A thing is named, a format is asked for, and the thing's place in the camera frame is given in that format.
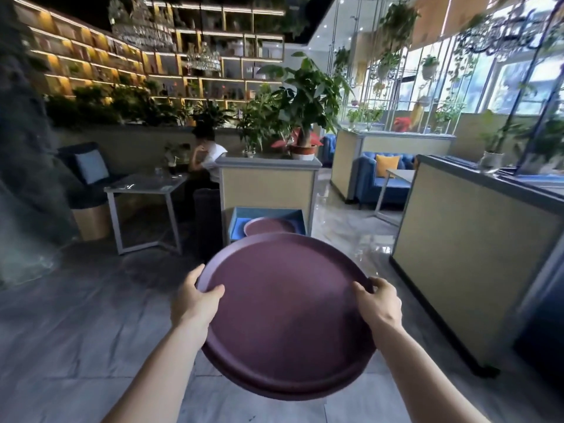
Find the round tray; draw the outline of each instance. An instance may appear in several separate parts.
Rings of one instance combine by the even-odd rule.
[[[225,377],[259,395],[322,398],[352,383],[375,347],[351,283],[357,265],[300,234],[257,234],[222,249],[197,284],[225,295],[202,348]]]
[[[262,233],[295,233],[296,228],[292,223],[284,218],[268,218],[263,216],[247,222],[243,231],[246,236],[253,236]]]

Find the light blue pillow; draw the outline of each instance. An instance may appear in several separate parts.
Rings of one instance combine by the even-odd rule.
[[[109,177],[108,168],[98,150],[76,155],[76,163],[86,184],[94,184],[100,179]]]

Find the floor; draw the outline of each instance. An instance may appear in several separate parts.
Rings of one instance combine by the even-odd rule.
[[[316,201],[314,236],[353,258],[367,275],[386,277],[403,301],[407,331],[452,382],[493,422],[564,421],[564,404],[515,356],[494,380],[474,377],[391,269],[397,228],[345,205],[328,186]],[[148,231],[147,218],[154,227]],[[166,225],[162,213],[133,220],[124,241],[150,239]],[[169,298],[198,261],[147,249],[117,256],[111,240],[68,248],[50,276],[0,291],[0,422],[97,423],[126,389],[169,328]],[[377,352],[365,373],[327,398],[281,402],[235,386],[198,354],[180,422],[409,422],[402,399]]]

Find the tabletop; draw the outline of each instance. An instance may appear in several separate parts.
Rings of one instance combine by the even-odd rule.
[[[106,193],[169,194],[187,179],[186,175],[132,174],[105,187]]]
[[[413,177],[415,176],[415,170],[413,169],[386,169],[396,178],[403,179],[406,183],[411,184],[413,182]]]

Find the tree trunk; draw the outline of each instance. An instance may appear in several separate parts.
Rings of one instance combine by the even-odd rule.
[[[300,127],[300,133],[298,134],[298,142],[296,145],[298,147],[311,147],[311,139],[310,139],[310,126],[307,127]]]
[[[76,235],[21,29],[12,0],[0,0],[0,288],[51,271]]]

